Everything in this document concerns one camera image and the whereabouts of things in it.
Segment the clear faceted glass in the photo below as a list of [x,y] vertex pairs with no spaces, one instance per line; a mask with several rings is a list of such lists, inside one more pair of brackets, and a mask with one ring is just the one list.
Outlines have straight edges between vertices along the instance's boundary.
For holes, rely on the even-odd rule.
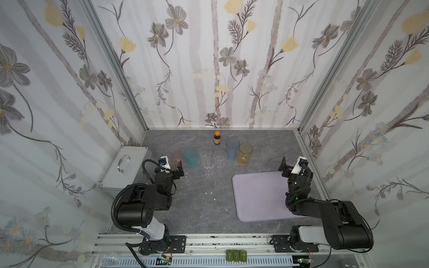
[[210,148],[200,149],[200,157],[202,166],[206,171],[214,169],[214,160],[212,157],[212,150]]
[[215,151],[213,153],[213,158],[215,160],[215,166],[217,169],[223,169],[226,166],[227,154],[225,151]]

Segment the yellow plastic cup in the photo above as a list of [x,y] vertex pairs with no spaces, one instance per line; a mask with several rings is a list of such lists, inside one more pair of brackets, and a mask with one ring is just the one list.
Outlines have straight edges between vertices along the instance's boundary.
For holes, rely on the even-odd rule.
[[252,144],[249,144],[248,142],[242,143],[239,146],[238,163],[240,165],[247,165],[251,159],[253,150],[254,148]]

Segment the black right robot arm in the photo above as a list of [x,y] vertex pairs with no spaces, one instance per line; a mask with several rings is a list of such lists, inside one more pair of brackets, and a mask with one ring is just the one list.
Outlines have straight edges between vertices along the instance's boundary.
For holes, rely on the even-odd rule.
[[294,166],[286,158],[278,168],[281,176],[288,179],[285,205],[295,216],[318,218],[320,226],[293,226],[287,238],[293,250],[304,250],[310,245],[327,245],[334,250],[352,252],[370,251],[374,235],[365,218],[351,201],[311,198],[313,172],[308,160],[300,156]]

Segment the teal plastic cup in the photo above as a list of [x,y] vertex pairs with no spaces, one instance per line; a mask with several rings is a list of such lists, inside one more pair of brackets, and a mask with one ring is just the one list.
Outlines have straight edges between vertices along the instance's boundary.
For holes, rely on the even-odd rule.
[[184,161],[189,168],[193,169],[198,166],[199,155],[196,148],[191,147],[185,149],[183,155]]

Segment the blue plastic cup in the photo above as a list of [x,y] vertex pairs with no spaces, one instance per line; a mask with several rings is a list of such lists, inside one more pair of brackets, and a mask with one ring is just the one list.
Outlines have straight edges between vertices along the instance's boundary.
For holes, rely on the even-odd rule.
[[238,156],[240,141],[237,138],[229,138],[226,141],[226,154],[228,161],[235,161]]

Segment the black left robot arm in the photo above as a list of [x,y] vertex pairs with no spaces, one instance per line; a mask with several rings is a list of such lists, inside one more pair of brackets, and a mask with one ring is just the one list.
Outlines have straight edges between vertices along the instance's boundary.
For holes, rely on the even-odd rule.
[[115,227],[143,237],[140,243],[125,243],[135,257],[135,248],[144,256],[172,251],[174,242],[169,229],[155,218],[154,212],[170,209],[177,190],[175,181],[184,176],[182,162],[171,168],[166,157],[158,161],[146,159],[141,169],[150,183],[127,185],[116,195],[111,206],[111,220]]

